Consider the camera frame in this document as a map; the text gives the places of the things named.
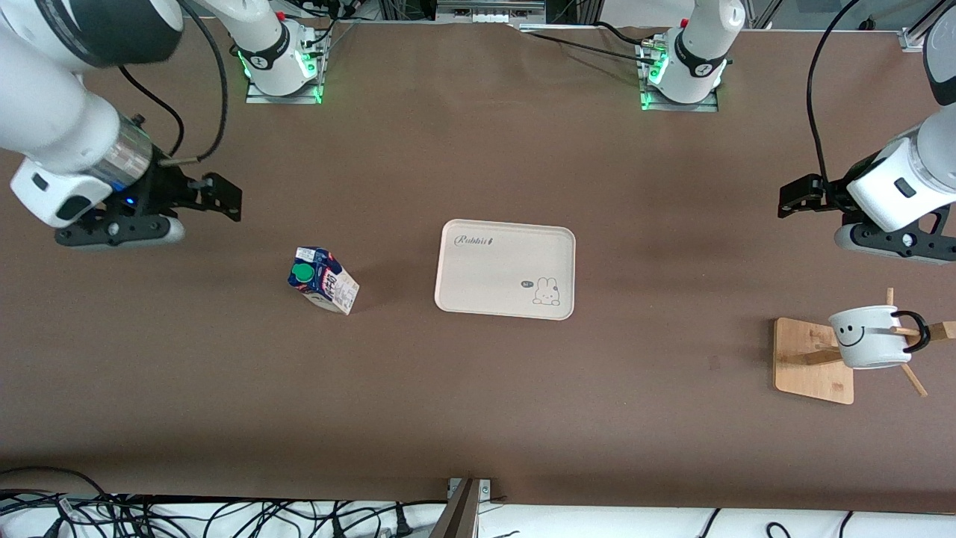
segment black mug handle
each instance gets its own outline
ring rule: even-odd
[[[926,346],[929,346],[929,326],[926,324],[926,320],[923,319],[923,316],[912,312],[910,310],[897,310],[890,314],[894,318],[899,318],[900,316],[909,316],[913,318],[913,321],[916,322],[916,327],[920,330],[920,341],[910,347],[904,347],[903,353],[915,353],[920,349],[923,349]]]

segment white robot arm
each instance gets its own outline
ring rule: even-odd
[[[943,235],[956,202],[956,10],[937,20],[923,65],[943,108],[828,183],[809,174],[780,189],[778,216],[843,211],[836,244],[848,250],[931,263],[956,261],[956,238]],[[935,216],[932,229],[919,220]]]
[[[270,95],[315,77],[302,62],[310,35],[280,21],[268,0],[201,0],[219,15]],[[216,174],[176,167],[137,124],[81,82],[86,71],[169,58],[179,43],[179,0],[0,0],[0,147],[26,159],[11,188],[57,242],[76,247],[182,238],[172,208],[239,220],[241,191]]]
[[[745,18],[740,0],[696,0],[686,27],[671,28],[664,35],[667,56],[650,83],[672,101],[702,101],[720,84],[727,51]]]

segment wooden mug stand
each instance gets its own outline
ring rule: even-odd
[[[893,288],[886,290],[886,303],[893,304]],[[920,332],[907,327],[893,329],[906,336],[909,344],[920,339]],[[930,342],[956,339],[956,322],[929,326]],[[920,396],[926,396],[923,383],[908,364],[903,372]],[[790,392],[841,404],[853,403],[853,370],[843,364],[837,337],[828,325],[778,318],[773,325],[773,386]]]

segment white mug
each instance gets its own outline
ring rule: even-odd
[[[908,346],[906,337],[890,332],[908,316],[920,330],[920,341]],[[830,316],[843,363],[854,370],[888,368],[908,363],[912,353],[929,344],[929,328],[923,316],[896,306],[881,304],[844,310]]]

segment brown tablecloth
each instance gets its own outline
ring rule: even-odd
[[[818,38],[741,34],[718,114],[641,111],[630,62],[497,25],[360,25],[320,106],[244,104],[232,61],[226,139],[186,170],[239,185],[241,223],[183,212],[179,245],[82,254],[0,197],[0,462],[144,493],[411,499],[472,473],[516,503],[953,509],[954,349],[913,361],[928,398],[899,370],[859,372],[852,406],[771,386],[774,318],[825,323],[889,285],[956,317],[951,268],[841,251],[834,213],[776,218],[816,167]],[[132,68],[183,114],[183,155],[214,133],[213,65],[190,29]],[[172,142],[117,73],[88,81]],[[936,109],[886,33],[835,34],[816,95],[834,175]],[[570,228],[574,315],[439,310],[452,218]],[[298,245],[361,284],[351,316],[285,282]]]

